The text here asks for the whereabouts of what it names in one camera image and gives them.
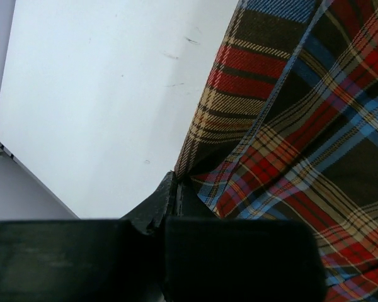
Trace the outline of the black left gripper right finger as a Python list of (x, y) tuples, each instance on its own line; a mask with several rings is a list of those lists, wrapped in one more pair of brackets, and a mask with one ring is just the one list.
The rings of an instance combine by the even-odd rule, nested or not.
[(311, 229), (292, 220), (218, 218), (178, 185), (164, 233), (171, 301), (323, 301), (325, 271)]

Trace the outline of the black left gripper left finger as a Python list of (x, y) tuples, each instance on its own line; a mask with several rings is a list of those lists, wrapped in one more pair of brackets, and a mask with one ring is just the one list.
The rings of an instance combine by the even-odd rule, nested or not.
[(0, 221), (0, 301), (166, 301), (163, 231), (176, 176), (123, 217)]

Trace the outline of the red plaid long sleeve shirt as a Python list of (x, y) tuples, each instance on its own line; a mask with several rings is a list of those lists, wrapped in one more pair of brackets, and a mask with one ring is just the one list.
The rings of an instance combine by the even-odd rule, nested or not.
[(240, 1), (175, 172), (220, 218), (309, 226), (326, 301), (378, 301), (378, 1)]

